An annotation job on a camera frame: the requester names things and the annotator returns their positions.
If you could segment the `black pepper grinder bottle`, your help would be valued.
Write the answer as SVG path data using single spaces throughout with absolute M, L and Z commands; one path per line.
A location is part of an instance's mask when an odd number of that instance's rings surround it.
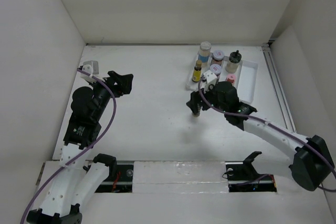
M 194 105 L 193 109 L 192 109 L 192 115 L 194 117 L 200 116 L 201 110 L 202 110 L 202 105 L 201 104 Z

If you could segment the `yellow label brown cap bottle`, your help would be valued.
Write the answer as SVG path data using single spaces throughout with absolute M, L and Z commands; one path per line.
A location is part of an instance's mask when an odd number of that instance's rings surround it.
M 201 79 L 201 74 L 202 74 L 202 61 L 201 60 L 196 60 L 195 66 L 194 66 L 194 71 L 192 74 L 192 81 L 193 82 L 199 82 Z

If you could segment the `red logo dark jar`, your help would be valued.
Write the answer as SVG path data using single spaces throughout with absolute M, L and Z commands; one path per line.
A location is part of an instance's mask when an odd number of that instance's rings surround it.
M 210 71 L 216 76 L 220 76 L 222 72 L 222 67 L 218 64 L 212 64 L 209 67 Z

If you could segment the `pink lid spice jar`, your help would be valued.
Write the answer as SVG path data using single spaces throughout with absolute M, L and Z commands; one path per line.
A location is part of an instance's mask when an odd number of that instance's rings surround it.
M 232 85 L 234 85 L 236 81 L 236 76 L 234 74 L 228 74 L 226 77 L 226 81 L 230 82 Z

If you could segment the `blue label silver lid jar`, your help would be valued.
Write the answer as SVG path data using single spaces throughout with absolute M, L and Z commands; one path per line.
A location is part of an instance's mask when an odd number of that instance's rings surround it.
M 208 41 L 201 42 L 197 59 L 201 61 L 202 66 L 206 66 L 208 63 L 209 56 L 211 54 L 212 44 Z

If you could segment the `white lid red logo jar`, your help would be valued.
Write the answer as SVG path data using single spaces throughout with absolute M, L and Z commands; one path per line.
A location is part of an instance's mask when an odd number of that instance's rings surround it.
M 224 52 L 221 50 L 215 50 L 212 53 L 212 58 L 211 58 L 211 65 L 219 65 L 222 66 L 223 61 L 224 61 Z

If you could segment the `black lid cream jar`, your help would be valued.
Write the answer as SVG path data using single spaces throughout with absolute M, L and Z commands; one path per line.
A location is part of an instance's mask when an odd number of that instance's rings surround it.
M 241 56 L 242 55 L 240 54 L 239 50 L 230 53 L 228 62 L 225 67 L 228 73 L 235 73 L 237 71 L 238 65 L 241 62 Z

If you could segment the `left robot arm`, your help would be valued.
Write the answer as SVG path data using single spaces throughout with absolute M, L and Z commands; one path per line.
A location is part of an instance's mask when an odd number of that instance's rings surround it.
M 116 99 L 131 93 L 133 75 L 109 71 L 99 78 L 85 69 L 78 72 L 89 85 L 72 94 L 59 168 L 34 194 L 21 223 L 81 223 L 82 209 L 99 185 L 117 175 L 114 156 L 98 154 L 88 167 L 85 162 L 115 118 Z

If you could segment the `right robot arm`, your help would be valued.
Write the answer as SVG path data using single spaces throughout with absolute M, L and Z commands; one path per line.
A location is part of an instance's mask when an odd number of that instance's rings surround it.
M 328 191 L 322 183 L 335 174 L 335 164 L 323 138 L 300 135 L 260 118 L 257 109 L 241 102 L 236 88 L 227 81 L 209 84 L 200 80 L 186 105 L 195 115 L 208 109 L 223 114 L 232 126 L 261 138 L 288 157 L 283 176 L 305 190 Z

